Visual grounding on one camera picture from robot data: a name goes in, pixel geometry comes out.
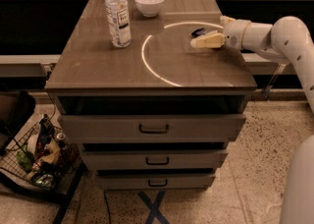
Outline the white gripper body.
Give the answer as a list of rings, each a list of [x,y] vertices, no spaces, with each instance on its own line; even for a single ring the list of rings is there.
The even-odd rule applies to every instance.
[[[249,24],[248,20],[234,20],[226,23],[223,29],[226,45],[238,50],[242,49],[242,40]]]

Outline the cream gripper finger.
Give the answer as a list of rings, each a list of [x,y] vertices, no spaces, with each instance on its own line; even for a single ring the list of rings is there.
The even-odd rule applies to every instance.
[[[220,17],[220,25],[222,27],[225,27],[226,25],[229,25],[230,23],[233,23],[235,21],[234,18],[228,17],[228,16],[221,16]]]
[[[193,48],[221,48],[226,43],[225,36],[218,32],[217,30],[213,30],[207,32],[203,35],[199,35],[198,37],[194,38],[190,45]]]

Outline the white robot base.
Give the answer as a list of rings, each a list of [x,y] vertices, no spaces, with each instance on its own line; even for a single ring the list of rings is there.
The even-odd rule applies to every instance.
[[[280,224],[314,224],[314,136],[304,140],[293,155]]]

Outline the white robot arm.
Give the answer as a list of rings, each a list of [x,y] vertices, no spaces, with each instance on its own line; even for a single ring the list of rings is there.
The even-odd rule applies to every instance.
[[[220,18],[223,30],[209,31],[193,38],[193,48],[220,48],[223,45],[249,50],[264,59],[291,63],[301,83],[311,110],[314,112],[314,43],[306,24],[287,16],[273,25]]]

